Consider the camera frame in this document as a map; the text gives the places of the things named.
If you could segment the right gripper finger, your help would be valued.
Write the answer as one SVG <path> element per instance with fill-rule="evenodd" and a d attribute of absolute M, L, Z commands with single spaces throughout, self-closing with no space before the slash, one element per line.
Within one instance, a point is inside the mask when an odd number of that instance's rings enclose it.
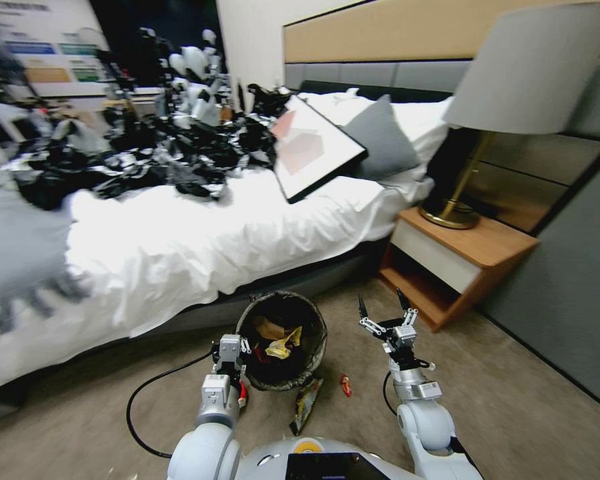
<path fill-rule="evenodd" d="M 419 310 L 414 308 L 400 288 L 396 288 L 397 296 L 403 310 L 402 326 L 412 327 L 418 318 Z"/>
<path fill-rule="evenodd" d="M 374 336 L 375 338 L 380 339 L 380 340 L 385 340 L 387 338 L 386 328 L 382 327 L 380 324 L 372 321 L 369 318 L 368 311 L 367 311 L 367 308 L 366 308 L 366 305 L 365 305 L 362 295 L 358 295 L 358 300 L 359 300 L 359 316 L 360 316 L 359 324 L 360 324 L 360 326 L 362 326 L 362 328 L 364 328 L 364 330 L 366 330 L 367 332 L 372 334 L 372 336 Z"/>

